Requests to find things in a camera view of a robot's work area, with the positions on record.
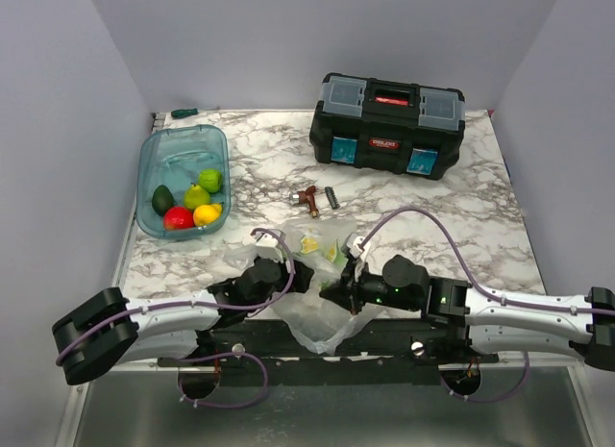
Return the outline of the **red fake apple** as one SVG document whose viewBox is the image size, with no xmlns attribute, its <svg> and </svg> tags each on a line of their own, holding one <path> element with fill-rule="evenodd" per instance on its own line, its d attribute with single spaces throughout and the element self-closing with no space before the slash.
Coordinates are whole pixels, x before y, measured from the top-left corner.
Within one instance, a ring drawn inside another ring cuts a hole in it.
<svg viewBox="0 0 615 447">
<path fill-rule="evenodd" d="M 165 231 L 177 231 L 193 228 L 193 212 L 185 207 L 172 207 L 162 217 L 162 226 Z"/>
</svg>

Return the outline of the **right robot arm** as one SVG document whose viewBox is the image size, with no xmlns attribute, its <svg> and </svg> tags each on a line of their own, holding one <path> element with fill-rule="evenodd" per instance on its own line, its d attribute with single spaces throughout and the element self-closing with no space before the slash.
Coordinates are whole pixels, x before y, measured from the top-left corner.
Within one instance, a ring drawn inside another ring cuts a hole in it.
<svg viewBox="0 0 615 447">
<path fill-rule="evenodd" d="M 516 351 L 568 356 L 605 371 L 614 368 L 614 294 L 604 287 L 570 296 L 488 289 L 432 276 L 397 255 L 380 274 L 348 261 L 340 279 L 320 296 L 352 314 L 368 304 L 419 313 L 437 331 L 423 341 L 423 360 L 458 363 Z"/>
</svg>

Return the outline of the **green fake lime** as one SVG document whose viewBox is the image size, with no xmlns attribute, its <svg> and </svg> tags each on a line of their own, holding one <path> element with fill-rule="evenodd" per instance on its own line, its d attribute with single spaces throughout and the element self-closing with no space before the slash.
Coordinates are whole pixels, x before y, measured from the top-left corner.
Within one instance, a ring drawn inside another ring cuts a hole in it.
<svg viewBox="0 0 615 447">
<path fill-rule="evenodd" d="M 208 193 L 218 192 L 222 188 L 223 182 L 223 174 L 213 168 L 202 170 L 198 176 L 198 185 Z"/>
</svg>

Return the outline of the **dark green fake avocado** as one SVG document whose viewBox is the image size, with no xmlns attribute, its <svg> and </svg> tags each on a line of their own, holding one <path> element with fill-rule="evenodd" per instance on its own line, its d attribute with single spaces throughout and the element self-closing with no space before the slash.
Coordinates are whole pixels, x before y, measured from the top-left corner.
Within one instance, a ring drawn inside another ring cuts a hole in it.
<svg viewBox="0 0 615 447">
<path fill-rule="evenodd" d="M 160 185 L 155 189 L 152 195 L 151 206 L 153 211 L 160 217 L 164 217 L 175 206 L 174 196 L 167 186 Z"/>
</svg>

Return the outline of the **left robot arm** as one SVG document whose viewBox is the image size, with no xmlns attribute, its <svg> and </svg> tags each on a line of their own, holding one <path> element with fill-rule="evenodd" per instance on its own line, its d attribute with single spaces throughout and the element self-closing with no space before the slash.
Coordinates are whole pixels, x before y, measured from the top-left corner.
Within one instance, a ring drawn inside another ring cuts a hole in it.
<svg viewBox="0 0 615 447">
<path fill-rule="evenodd" d="M 186 298 L 128 298 L 105 288 L 53 325 L 57 365 L 69 385 L 80 385 L 130 361 L 204 364 L 213 351 L 204 332 L 240 323 L 287 292 L 307 292 L 313 275 L 300 261 L 255 258 L 240 276 Z"/>
</svg>

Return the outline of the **green fake pear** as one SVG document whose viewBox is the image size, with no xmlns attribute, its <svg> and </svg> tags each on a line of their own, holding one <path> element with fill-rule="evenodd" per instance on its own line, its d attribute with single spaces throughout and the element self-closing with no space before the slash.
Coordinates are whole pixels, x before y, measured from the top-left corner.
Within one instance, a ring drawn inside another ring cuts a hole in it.
<svg viewBox="0 0 615 447">
<path fill-rule="evenodd" d="M 184 193 L 184 207 L 195 211 L 198 207 L 210 203 L 210 194 L 201 186 L 191 184 Z"/>
</svg>

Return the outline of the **yellow fake lemon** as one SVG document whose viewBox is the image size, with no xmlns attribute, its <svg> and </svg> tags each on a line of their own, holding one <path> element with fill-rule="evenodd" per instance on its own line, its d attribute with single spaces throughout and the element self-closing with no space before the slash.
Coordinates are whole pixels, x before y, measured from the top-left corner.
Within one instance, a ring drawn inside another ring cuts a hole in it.
<svg viewBox="0 0 615 447">
<path fill-rule="evenodd" d="M 204 204 L 197 207 L 192 216 L 195 227 L 204 227 L 215 222 L 223 213 L 223 206 L 219 203 Z"/>
</svg>

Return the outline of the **translucent plastic bag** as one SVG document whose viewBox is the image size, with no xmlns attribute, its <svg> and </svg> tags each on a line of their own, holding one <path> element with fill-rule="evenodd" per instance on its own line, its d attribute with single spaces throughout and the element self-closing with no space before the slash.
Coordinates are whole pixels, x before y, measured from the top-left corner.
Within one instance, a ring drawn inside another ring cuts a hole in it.
<svg viewBox="0 0 615 447">
<path fill-rule="evenodd" d="M 314 270 L 307 293 L 286 293 L 270 306 L 284 321 L 300 345 L 313 354 L 333 355 L 345 339 L 358 334 L 380 315 L 383 307 L 366 305 L 352 315 L 333 302 L 319 297 L 320 291 L 339 280 L 346 264 L 345 241 L 357 233 L 351 219 L 289 219 L 278 228 L 295 261 Z"/>
</svg>

